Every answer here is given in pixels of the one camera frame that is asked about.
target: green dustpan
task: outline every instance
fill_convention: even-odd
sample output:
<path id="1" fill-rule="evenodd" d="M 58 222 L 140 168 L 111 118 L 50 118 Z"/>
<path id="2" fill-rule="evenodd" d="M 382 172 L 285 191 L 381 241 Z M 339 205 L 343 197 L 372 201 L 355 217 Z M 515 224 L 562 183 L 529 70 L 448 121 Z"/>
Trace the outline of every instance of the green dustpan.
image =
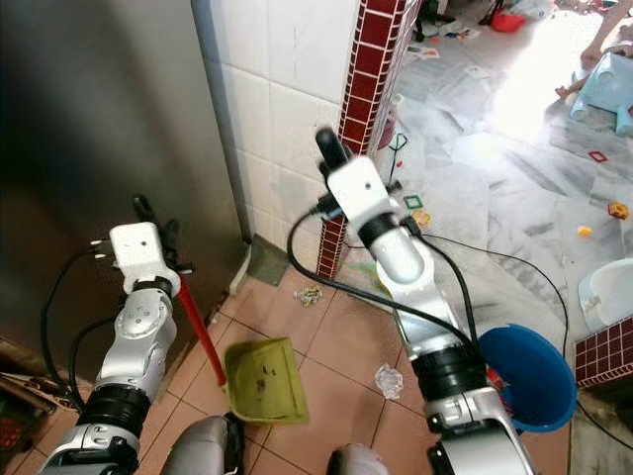
<path id="1" fill-rule="evenodd" d="M 245 341 L 225 352 L 226 391 L 232 412 L 248 423 L 308 420 L 293 347 L 287 338 Z"/>

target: black cable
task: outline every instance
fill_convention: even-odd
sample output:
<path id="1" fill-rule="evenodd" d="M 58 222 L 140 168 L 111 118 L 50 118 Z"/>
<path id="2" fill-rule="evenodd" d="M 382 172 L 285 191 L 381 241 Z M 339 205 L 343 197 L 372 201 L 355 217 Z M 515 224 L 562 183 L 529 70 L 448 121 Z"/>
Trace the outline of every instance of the black cable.
<path id="1" fill-rule="evenodd" d="M 400 143 L 400 138 L 404 138 L 405 141 L 403 143 Z M 396 146 L 391 146 L 389 145 L 389 148 L 391 150 L 394 151 L 394 158 L 392 161 L 392 169 L 389 172 L 389 179 L 387 180 L 387 183 L 385 184 L 385 186 L 389 186 L 392 184 L 392 180 L 394 179 L 394 168 L 396 168 L 396 156 L 398 155 L 398 152 L 408 143 L 408 139 L 407 136 L 401 132 L 398 132 L 398 134 L 396 135 Z"/>
<path id="2" fill-rule="evenodd" d="M 587 409 L 585 409 L 585 407 L 581 404 L 580 401 L 578 401 L 578 407 L 581 408 L 581 411 L 583 411 L 583 413 L 585 413 L 585 416 L 587 416 L 587 419 L 589 419 L 597 428 L 599 428 L 600 430 L 602 430 L 604 433 L 606 433 L 609 437 L 611 437 L 613 440 L 620 442 L 622 445 L 624 445 L 626 448 L 628 448 L 629 450 L 633 450 L 633 445 L 629 445 L 628 443 L 626 443 L 624 440 L 622 440 L 620 437 L 613 435 L 611 432 L 609 432 L 606 428 L 604 428 L 598 421 L 596 421 L 593 416 L 587 411 Z"/>
<path id="3" fill-rule="evenodd" d="M 458 245 L 463 245 L 464 247 L 468 247 L 470 249 L 473 250 L 478 250 L 481 252 L 486 252 L 488 254 L 494 254 L 494 255 L 499 255 L 501 257 L 507 257 L 510 259 L 515 259 L 518 260 L 519 262 L 522 262 L 524 264 L 529 265 L 530 267 L 532 267 L 534 270 L 536 270 L 539 274 L 541 274 L 545 280 L 547 280 L 547 282 L 552 286 L 552 288 L 554 289 L 554 291 L 556 292 L 556 295 L 558 296 L 559 301 L 561 302 L 561 305 L 563 306 L 563 313 L 565 314 L 565 336 L 563 338 L 563 357 L 565 357 L 565 352 L 566 352 L 566 346 L 567 346 L 567 337 L 569 334 L 569 329 L 570 329 L 570 321 L 569 321 L 569 314 L 567 312 L 567 306 L 565 305 L 565 301 L 563 300 L 563 296 L 561 295 L 561 293 L 559 292 L 558 288 L 556 287 L 556 285 L 554 285 L 554 282 L 552 282 L 552 280 L 541 270 L 539 269 L 535 264 L 532 264 L 531 262 L 522 259 L 520 257 L 516 257 L 515 255 L 509 255 L 509 254 L 504 254 L 502 252 L 495 252 L 493 250 L 488 250 L 488 249 L 482 249 L 480 247 L 475 247 L 473 245 L 469 245 L 469 244 L 465 244 L 463 242 L 459 242 L 458 240 L 454 240 L 454 239 L 450 239 L 448 237 L 442 237 L 442 236 L 435 236 L 435 235 L 424 235 L 427 238 L 438 238 L 438 239 L 444 239 L 444 240 L 448 240 L 449 242 L 453 242 L 455 244 Z M 612 434 L 611 432 L 609 432 L 606 428 L 604 428 L 603 425 L 601 425 L 583 406 L 583 404 L 580 401 L 577 401 L 578 407 L 581 409 L 581 411 L 583 411 L 583 413 L 585 413 L 585 416 L 587 416 L 587 418 L 597 427 L 599 428 L 602 432 L 604 432 L 606 435 L 608 435 L 609 437 L 611 437 L 613 440 L 621 443 L 623 446 L 625 446 L 626 448 L 628 448 L 629 450 L 633 450 L 633 446 L 629 445 L 628 443 L 626 443 L 624 440 L 622 440 L 621 438 L 617 437 L 616 435 Z"/>
<path id="4" fill-rule="evenodd" d="M 547 282 L 552 286 L 552 288 L 554 289 L 554 292 L 556 292 L 558 300 L 561 302 L 561 305 L 563 306 L 563 314 L 565 315 L 565 334 L 563 336 L 563 351 L 562 351 L 562 353 L 563 353 L 563 357 L 565 358 L 566 353 L 567 353 L 567 338 L 568 338 L 568 334 L 569 334 L 569 331 L 570 331 L 570 317 L 569 317 L 569 314 L 567 313 L 567 306 L 565 305 L 565 301 L 563 300 L 563 296 L 559 292 L 559 290 L 556 287 L 556 285 L 554 284 L 554 282 L 552 282 L 552 279 L 550 279 L 541 269 L 539 269 L 533 263 L 531 263 L 531 262 L 529 262 L 529 261 L 527 261 L 525 259 L 521 259 L 520 257 L 516 257 L 515 255 L 508 255 L 508 254 L 504 254 L 502 252 L 495 252 L 493 250 L 481 249 L 480 247 L 475 247 L 473 245 L 465 244 L 463 242 L 459 242 L 458 240 L 450 239 L 448 237 L 427 235 L 427 234 L 423 234 L 423 236 L 425 238 L 438 238 L 438 239 L 448 240 L 449 242 L 453 242 L 454 244 L 463 245 L 464 247 L 467 247 L 467 248 L 470 248 L 470 249 L 473 249 L 473 250 L 478 250 L 480 252 L 486 252 L 488 254 L 494 254 L 494 255 L 501 256 L 501 257 L 507 257 L 509 259 L 518 260 L 519 262 L 523 262 L 524 264 L 529 265 L 534 270 L 536 270 L 539 274 L 541 274 L 545 278 L 545 280 L 547 280 Z"/>
<path id="5" fill-rule="evenodd" d="M 72 345 L 70 346 L 70 353 L 68 355 L 68 382 L 70 383 L 70 391 L 72 392 L 72 395 L 75 397 L 75 399 L 81 401 L 81 404 L 84 403 L 81 394 L 79 394 L 79 388 L 77 387 L 77 377 L 75 369 L 79 344 L 81 344 L 81 340 L 86 337 L 87 334 L 104 325 L 113 324 L 116 319 L 116 317 L 109 317 L 107 319 L 95 322 L 94 324 L 89 325 L 81 332 L 79 332 L 75 339 L 72 341 Z"/>
<path id="6" fill-rule="evenodd" d="M 479 340 L 477 339 L 477 328 L 475 326 L 475 316 L 473 315 L 473 303 L 471 302 L 471 294 L 468 291 L 468 286 L 466 285 L 466 280 L 464 279 L 462 271 L 459 269 L 455 261 L 446 254 L 446 252 L 437 247 L 435 244 L 432 244 L 428 240 L 424 239 L 422 233 L 418 235 L 418 238 L 425 245 L 429 246 L 431 249 L 441 255 L 453 270 L 455 277 L 457 277 L 459 287 L 460 289 L 462 289 L 462 296 L 464 297 L 464 310 L 466 311 L 466 321 L 468 322 L 468 329 L 471 334 L 471 341 L 474 341 L 476 345 L 479 346 Z"/>
<path id="7" fill-rule="evenodd" d="M 81 399 L 77 400 L 74 397 L 72 392 L 68 389 L 67 383 L 64 382 L 63 379 L 61 379 L 61 376 L 59 376 L 59 373 L 57 372 L 57 368 L 55 368 L 52 354 L 50 353 L 50 345 L 48 344 L 48 310 L 50 309 L 52 299 L 57 293 L 57 288 L 59 287 L 59 284 L 63 280 L 70 267 L 72 267 L 72 265 L 84 255 L 92 253 L 92 249 L 85 249 L 70 256 L 68 260 L 66 260 L 66 262 L 59 270 L 59 273 L 57 274 L 57 277 L 55 278 L 52 286 L 50 287 L 45 302 L 42 305 L 42 309 L 40 310 L 40 345 L 42 346 L 42 355 L 46 364 L 46 370 L 50 374 L 53 382 L 59 387 L 61 391 L 65 392 L 68 400 L 78 411 L 81 411 L 83 409 L 83 402 L 81 401 Z"/>
<path id="8" fill-rule="evenodd" d="M 398 302 L 395 302 L 393 300 L 389 300 L 389 299 L 385 299 L 383 297 L 379 297 L 377 295 L 371 294 L 369 292 L 365 292 L 364 290 L 361 289 L 357 289 L 356 287 L 352 287 L 350 285 L 347 284 L 343 284 L 342 282 L 337 282 L 335 280 L 332 279 L 328 279 L 327 277 L 322 277 L 314 272 L 311 272 L 309 270 L 307 270 L 306 267 L 304 267 L 303 265 L 301 265 L 301 263 L 299 263 L 299 261 L 297 260 L 297 258 L 295 257 L 295 254 L 293 252 L 293 240 L 295 238 L 295 232 L 297 231 L 297 228 L 301 225 L 301 223 L 303 221 L 305 221 L 307 218 L 309 218 L 312 215 L 315 215 L 318 213 L 318 209 L 314 208 L 309 210 L 308 212 L 304 213 L 292 226 L 292 228 L 290 229 L 290 233 L 288 234 L 288 241 L 286 244 L 286 251 L 288 253 L 288 259 L 290 260 L 290 263 L 302 274 L 304 274 L 306 277 L 309 277 L 310 279 L 314 280 L 315 282 L 318 282 L 320 284 L 326 285 L 328 287 L 333 287 L 335 289 L 338 290 L 342 290 L 343 292 L 347 292 L 349 294 L 355 295 L 357 297 L 361 297 L 363 299 L 367 299 L 367 300 L 371 300 L 373 302 L 382 304 L 382 305 L 386 305 L 388 307 L 391 307 L 392 309 L 396 309 L 396 310 L 400 310 L 402 312 L 407 312 L 408 314 L 412 314 L 412 315 L 416 315 L 417 317 L 420 317 L 424 320 L 427 320 L 433 324 L 438 325 L 439 327 L 442 327 L 443 329 L 447 330 L 448 332 L 453 333 L 455 336 L 457 336 L 466 346 L 471 347 L 475 354 L 481 355 L 479 352 L 479 349 L 477 347 L 477 345 L 470 341 L 469 338 L 463 334 L 459 329 L 456 329 L 455 327 L 453 327 L 451 324 L 448 324 L 446 322 L 444 322 L 443 320 L 438 319 L 437 317 L 433 317 L 432 315 L 429 315 L 425 312 L 422 312 L 420 310 L 417 309 L 413 309 L 411 307 L 408 307 L 406 305 L 400 304 Z"/>

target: white wall tile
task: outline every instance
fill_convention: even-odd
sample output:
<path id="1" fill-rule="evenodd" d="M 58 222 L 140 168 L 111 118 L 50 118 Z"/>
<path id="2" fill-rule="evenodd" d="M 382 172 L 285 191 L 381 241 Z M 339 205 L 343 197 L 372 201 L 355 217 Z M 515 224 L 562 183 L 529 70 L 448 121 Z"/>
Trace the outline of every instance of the white wall tile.
<path id="1" fill-rule="evenodd" d="M 315 133 L 322 126 L 338 129 L 340 107 L 318 97 L 270 84 L 272 159 L 304 175 L 322 180 L 317 162 L 322 159 Z"/>
<path id="2" fill-rule="evenodd" d="M 193 0 L 203 56 L 268 76 L 268 24 L 264 0 Z"/>
<path id="3" fill-rule="evenodd" d="M 272 216 L 250 205 L 241 203 L 238 206 L 245 211 L 251 237 L 257 233 L 270 242 L 276 243 L 275 239 L 277 239 L 279 232 L 277 231 L 277 222 Z"/>
<path id="4" fill-rule="evenodd" d="M 272 188 L 273 216 L 287 223 L 294 223 L 300 215 L 312 208 L 318 197 L 325 192 L 325 185 L 322 182 L 275 166 Z M 311 219 L 305 228 L 320 233 L 318 219 Z"/>
<path id="5" fill-rule="evenodd" d="M 225 145 L 270 156 L 270 81 L 205 59 L 220 136 Z"/>
<path id="6" fill-rule="evenodd" d="M 276 245 L 286 250 L 286 241 L 290 232 L 290 223 L 276 220 Z M 311 230 L 298 229 L 293 241 L 293 252 L 297 260 L 308 270 L 317 271 L 318 245 L 320 241 L 319 233 L 315 234 Z"/>
<path id="7" fill-rule="evenodd" d="M 237 200 L 272 213 L 273 164 L 231 146 L 226 147 L 226 163 Z"/>
<path id="8" fill-rule="evenodd" d="M 269 74 L 339 103 L 356 27 L 355 0 L 269 0 Z"/>

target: blue bucket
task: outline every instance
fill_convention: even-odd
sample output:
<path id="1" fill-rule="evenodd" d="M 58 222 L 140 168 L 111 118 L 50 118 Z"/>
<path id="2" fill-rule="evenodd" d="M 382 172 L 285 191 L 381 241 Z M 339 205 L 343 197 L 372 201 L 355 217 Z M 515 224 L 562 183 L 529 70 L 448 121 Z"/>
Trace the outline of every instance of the blue bucket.
<path id="1" fill-rule="evenodd" d="M 576 408 L 576 381 L 567 362 L 547 339 L 509 325 L 479 338 L 488 365 L 508 384 L 501 394 L 514 410 L 514 426 L 549 432 L 564 426 Z"/>

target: red tile border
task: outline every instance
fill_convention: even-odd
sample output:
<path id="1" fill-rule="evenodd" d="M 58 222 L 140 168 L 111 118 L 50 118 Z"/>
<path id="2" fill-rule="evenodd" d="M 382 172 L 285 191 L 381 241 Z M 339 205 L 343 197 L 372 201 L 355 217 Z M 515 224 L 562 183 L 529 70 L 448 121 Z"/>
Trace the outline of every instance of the red tile border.
<path id="1" fill-rule="evenodd" d="M 340 138 L 354 153 L 370 153 L 378 145 L 420 3 L 360 0 L 338 129 Z M 323 223 L 318 274 L 335 275 L 346 229 L 342 217 Z"/>
<path id="2" fill-rule="evenodd" d="M 576 344 L 576 379 L 579 386 L 633 375 L 633 317 L 592 334 Z"/>

